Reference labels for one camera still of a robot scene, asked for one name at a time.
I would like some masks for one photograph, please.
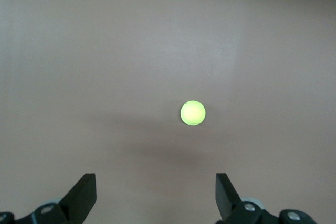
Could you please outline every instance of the black mechanical claw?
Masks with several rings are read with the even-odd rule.
[[[58,204],[40,206],[19,220],[11,212],[0,212],[0,224],[82,224],[96,200],[96,176],[85,174]]]
[[[225,173],[216,175],[216,202],[222,217],[217,224],[316,224],[298,210],[283,210],[278,218],[255,203],[243,202]]]

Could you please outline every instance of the green ball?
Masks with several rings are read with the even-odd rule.
[[[205,108],[198,101],[188,101],[181,108],[181,118],[187,125],[199,125],[205,119]]]

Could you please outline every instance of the ball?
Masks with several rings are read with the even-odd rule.
[[[196,126],[205,119],[205,108],[198,101],[188,101],[181,108],[181,119],[185,124]]]

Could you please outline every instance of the small round object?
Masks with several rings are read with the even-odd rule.
[[[196,126],[205,119],[205,108],[198,101],[188,101],[181,108],[181,119],[185,124]]]
[[[288,212],[288,217],[291,220],[300,220],[300,216],[296,212]]]
[[[247,211],[255,211],[256,210],[256,207],[253,206],[251,203],[244,204],[244,207]]]

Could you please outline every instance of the gray surface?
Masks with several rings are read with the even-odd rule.
[[[86,223],[214,223],[215,173],[335,218],[336,0],[0,0],[0,210],[96,173]],[[187,100],[203,124],[178,117]]]

